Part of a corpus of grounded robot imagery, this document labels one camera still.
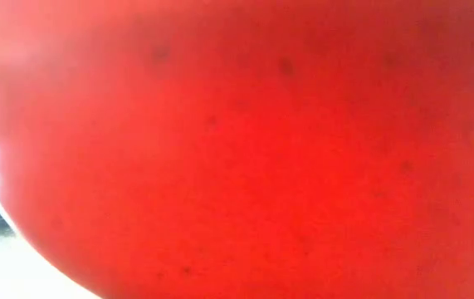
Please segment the large red bowl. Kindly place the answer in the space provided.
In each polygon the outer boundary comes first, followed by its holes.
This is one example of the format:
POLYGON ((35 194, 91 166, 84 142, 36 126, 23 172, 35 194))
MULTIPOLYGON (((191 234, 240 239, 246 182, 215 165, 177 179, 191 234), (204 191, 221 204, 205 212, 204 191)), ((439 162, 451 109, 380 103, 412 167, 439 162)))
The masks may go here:
POLYGON ((474 0, 0 0, 0 206, 104 299, 474 299, 474 0))

